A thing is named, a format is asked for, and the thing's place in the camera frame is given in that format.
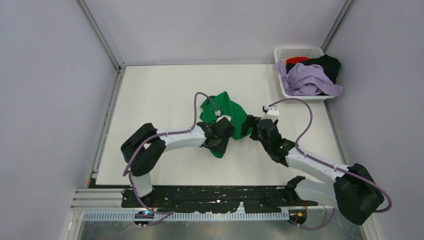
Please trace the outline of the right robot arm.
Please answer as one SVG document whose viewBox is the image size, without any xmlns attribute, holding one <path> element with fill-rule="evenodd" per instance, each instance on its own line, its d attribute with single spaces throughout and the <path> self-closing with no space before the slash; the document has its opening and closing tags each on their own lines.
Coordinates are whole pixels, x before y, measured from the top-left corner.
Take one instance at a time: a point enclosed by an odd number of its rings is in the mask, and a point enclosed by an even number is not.
<svg viewBox="0 0 424 240">
<path fill-rule="evenodd" d="M 362 225 L 384 202 L 384 193 L 368 170 L 358 163 L 348 166 L 330 162 L 283 138 L 277 122 L 248 115 L 241 133 L 261 143 L 277 164 L 300 170 L 318 181 L 297 176 L 287 183 L 285 198 L 291 205 L 313 201 L 337 209 L 347 220 Z"/>
</svg>

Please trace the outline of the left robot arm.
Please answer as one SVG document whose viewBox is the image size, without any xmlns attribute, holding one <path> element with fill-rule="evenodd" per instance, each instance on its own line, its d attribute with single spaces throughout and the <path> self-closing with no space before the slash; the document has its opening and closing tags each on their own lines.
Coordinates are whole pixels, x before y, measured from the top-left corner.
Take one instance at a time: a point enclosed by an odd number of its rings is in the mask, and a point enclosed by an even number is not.
<svg viewBox="0 0 424 240">
<path fill-rule="evenodd" d="M 197 122 L 190 128 L 157 129 L 152 123 L 142 125 L 120 147 L 126 162 L 123 176 L 129 176 L 134 200 L 141 207 L 153 202 L 150 171 L 162 154 L 182 148 L 206 148 L 224 154 L 235 127 L 229 116 L 211 123 Z"/>
</svg>

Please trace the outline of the green t shirt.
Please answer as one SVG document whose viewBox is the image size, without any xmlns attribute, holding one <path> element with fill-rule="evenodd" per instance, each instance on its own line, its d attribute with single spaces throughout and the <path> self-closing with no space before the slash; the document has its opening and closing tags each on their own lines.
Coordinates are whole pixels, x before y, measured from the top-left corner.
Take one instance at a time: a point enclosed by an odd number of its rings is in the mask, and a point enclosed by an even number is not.
<svg viewBox="0 0 424 240">
<path fill-rule="evenodd" d="M 235 128 L 232 138 L 236 141 L 243 139 L 245 136 L 242 135 L 242 124 L 248 117 L 245 110 L 238 103 L 232 101 L 226 91 L 223 91 L 218 95 L 210 95 L 209 98 L 213 100 L 222 115 L 231 117 L 231 123 Z M 202 109 L 202 112 L 199 118 L 202 122 L 211 124 L 216 120 L 216 109 L 208 98 L 203 101 L 200 108 Z"/>
</svg>

